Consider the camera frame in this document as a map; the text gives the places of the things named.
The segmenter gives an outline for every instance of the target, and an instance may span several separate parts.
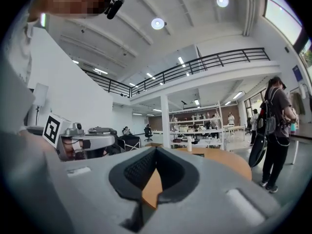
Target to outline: metal railing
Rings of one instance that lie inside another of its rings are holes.
[[[130,97],[130,86],[84,69],[83,71],[108,93],[115,93],[128,98]]]
[[[130,97],[137,95],[143,91],[156,86],[161,86],[169,81],[179,79],[181,77],[193,75],[206,71],[212,67],[224,67],[227,64],[235,62],[252,62],[255,60],[270,60],[265,53],[264,48],[248,48],[225,51],[205,57],[197,58],[184,64],[167,69],[158,73],[152,78],[146,79],[138,83],[131,89]]]

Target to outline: table leg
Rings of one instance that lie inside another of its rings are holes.
[[[295,148],[295,152],[294,152],[294,157],[293,157],[292,165],[294,165],[294,162],[296,161],[297,152],[298,152],[298,146],[299,146],[299,141],[296,140],[296,148]]]

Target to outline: shoe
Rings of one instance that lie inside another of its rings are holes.
[[[267,183],[268,183],[268,182],[262,182],[262,181],[261,181],[261,182],[259,183],[259,186],[265,187],[265,186],[267,185]]]
[[[277,185],[266,186],[265,189],[268,190],[269,193],[276,193],[278,191],[278,186]]]

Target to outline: chair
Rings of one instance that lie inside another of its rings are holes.
[[[252,130],[252,125],[251,125],[251,123],[250,123],[250,120],[251,120],[251,118],[249,117],[249,118],[247,118],[247,126],[245,125],[245,131],[246,131],[246,133],[245,133],[245,135],[247,135],[247,134],[252,134],[252,132],[251,132],[251,130]]]
[[[147,139],[145,139],[144,141],[153,141],[150,137],[152,137],[153,135],[150,134],[150,129],[149,128],[144,128],[144,133],[145,133],[145,137],[147,137]]]

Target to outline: long hair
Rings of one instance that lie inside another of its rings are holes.
[[[275,76],[275,77],[273,77],[272,79],[269,80],[269,85],[268,85],[267,91],[265,92],[264,100],[268,100],[269,99],[269,90],[273,86],[273,84],[276,84],[277,82],[279,82],[280,84],[283,84],[281,78],[278,77],[278,76]]]

